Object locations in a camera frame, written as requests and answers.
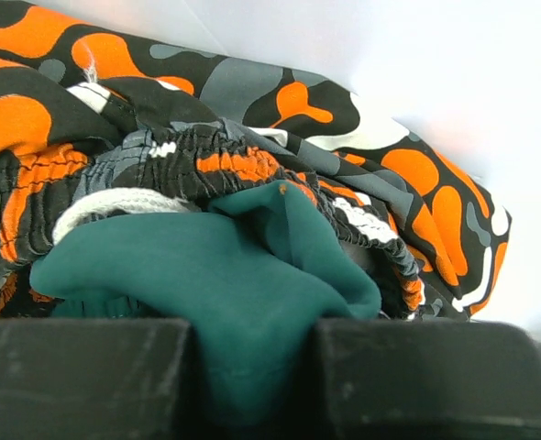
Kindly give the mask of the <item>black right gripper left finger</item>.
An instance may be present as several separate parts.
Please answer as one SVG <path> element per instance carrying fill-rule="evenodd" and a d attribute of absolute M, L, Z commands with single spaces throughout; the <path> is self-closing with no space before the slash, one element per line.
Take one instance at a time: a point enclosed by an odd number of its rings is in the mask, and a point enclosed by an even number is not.
<path fill-rule="evenodd" d="M 0 439 L 184 439 L 192 363 L 179 319 L 0 320 Z"/>

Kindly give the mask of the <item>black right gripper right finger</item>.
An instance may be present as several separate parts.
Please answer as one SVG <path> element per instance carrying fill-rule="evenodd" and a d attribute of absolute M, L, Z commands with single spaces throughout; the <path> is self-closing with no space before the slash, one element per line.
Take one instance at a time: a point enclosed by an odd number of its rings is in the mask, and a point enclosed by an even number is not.
<path fill-rule="evenodd" d="M 324 320 L 313 366 L 324 439 L 541 439 L 541 348 L 507 324 Z"/>

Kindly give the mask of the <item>teal green cloth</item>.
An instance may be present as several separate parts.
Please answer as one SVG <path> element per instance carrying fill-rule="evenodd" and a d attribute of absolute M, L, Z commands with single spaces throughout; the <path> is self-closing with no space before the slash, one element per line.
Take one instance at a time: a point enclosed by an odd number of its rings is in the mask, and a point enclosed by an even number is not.
<path fill-rule="evenodd" d="M 201 354 L 209 418 L 249 426 L 291 388 L 304 342 L 323 317 L 371 319 L 376 282 L 341 247 L 303 191 L 275 181 L 213 200 L 203 212 L 60 221 L 32 288 L 87 305 L 145 303 L 187 320 Z"/>

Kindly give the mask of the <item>orange black camouflage shorts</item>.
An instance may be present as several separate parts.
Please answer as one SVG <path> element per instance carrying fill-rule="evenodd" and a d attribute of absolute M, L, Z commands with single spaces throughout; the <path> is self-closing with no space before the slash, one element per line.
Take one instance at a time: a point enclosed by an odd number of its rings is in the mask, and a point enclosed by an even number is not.
<path fill-rule="evenodd" d="M 383 259 L 389 316 L 466 320 L 488 304 L 510 215 L 352 92 L 0 1 L 0 317 L 57 309 L 28 273 L 79 198 L 131 187 L 206 202 L 280 179 Z"/>

